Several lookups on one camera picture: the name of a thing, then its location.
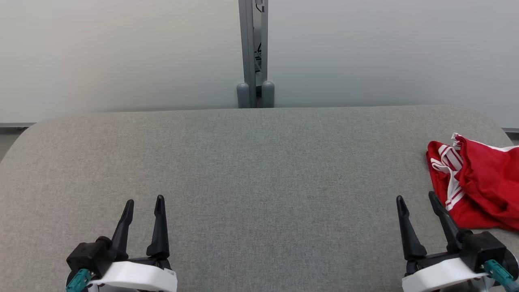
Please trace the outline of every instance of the red cloth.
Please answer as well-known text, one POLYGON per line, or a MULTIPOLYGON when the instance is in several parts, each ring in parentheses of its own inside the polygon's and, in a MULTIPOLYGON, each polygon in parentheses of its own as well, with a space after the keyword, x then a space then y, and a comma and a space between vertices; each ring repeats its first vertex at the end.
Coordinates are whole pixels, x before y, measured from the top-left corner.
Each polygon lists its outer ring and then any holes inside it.
POLYGON ((497 148, 454 133, 426 153, 436 195, 461 228, 519 231, 519 146, 497 148))

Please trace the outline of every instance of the white partition panel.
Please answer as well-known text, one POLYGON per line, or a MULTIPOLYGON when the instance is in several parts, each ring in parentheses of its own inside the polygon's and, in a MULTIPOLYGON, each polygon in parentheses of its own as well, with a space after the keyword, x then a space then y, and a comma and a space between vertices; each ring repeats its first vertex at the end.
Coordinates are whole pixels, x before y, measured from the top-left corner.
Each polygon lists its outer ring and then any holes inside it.
POLYGON ((269 1, 277 107, 448 103, 519 128, 519 1, 269 1))
POLYGON ((0 0, 0 123, 236 108, 237 0, 0 0))

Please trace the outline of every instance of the gray fabric surface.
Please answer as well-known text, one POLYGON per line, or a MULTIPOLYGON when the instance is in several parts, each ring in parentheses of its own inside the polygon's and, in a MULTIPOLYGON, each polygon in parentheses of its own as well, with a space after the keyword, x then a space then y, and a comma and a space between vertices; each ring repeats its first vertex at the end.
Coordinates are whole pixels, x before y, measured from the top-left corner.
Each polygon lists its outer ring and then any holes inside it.
MULTIPOLYGON (((166 198, 179 291, 401 291, 395 197, 429 253, 446 241, 425 151, 489 118, 444 107, 102 113, 36 124, 0 164, 0 291, 61 291, 68 254, 135 200, 145 255, 166 198)), ((517 236, 493 232, 519 255, 517 236)))

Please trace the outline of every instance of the teal cable clip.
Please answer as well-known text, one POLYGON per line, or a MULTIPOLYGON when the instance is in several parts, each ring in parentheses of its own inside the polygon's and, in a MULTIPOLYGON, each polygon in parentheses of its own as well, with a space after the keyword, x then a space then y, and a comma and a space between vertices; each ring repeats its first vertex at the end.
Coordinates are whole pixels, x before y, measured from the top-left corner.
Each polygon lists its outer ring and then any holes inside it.
POLYGON ((485 263, 485 272, 496 280, 506 292, 519 292, 519 284, 514 282, 514 277, 495 260, 485 263))
POLYGON ((81 269, 67 285, 66 292, 81 292, 92 280, 92 273, 87 269, 81 269))

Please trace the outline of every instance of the red fabric with white stripes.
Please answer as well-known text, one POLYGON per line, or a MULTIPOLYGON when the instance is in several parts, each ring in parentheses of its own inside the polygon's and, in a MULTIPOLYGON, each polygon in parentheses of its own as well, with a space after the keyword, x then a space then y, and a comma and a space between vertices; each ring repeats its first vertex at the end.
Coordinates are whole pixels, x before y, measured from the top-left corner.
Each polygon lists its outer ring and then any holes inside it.
POLYGON ((426 153, 436 195, 461 228, 519 231, 519 147, 496 148, 453 135, 426 153))

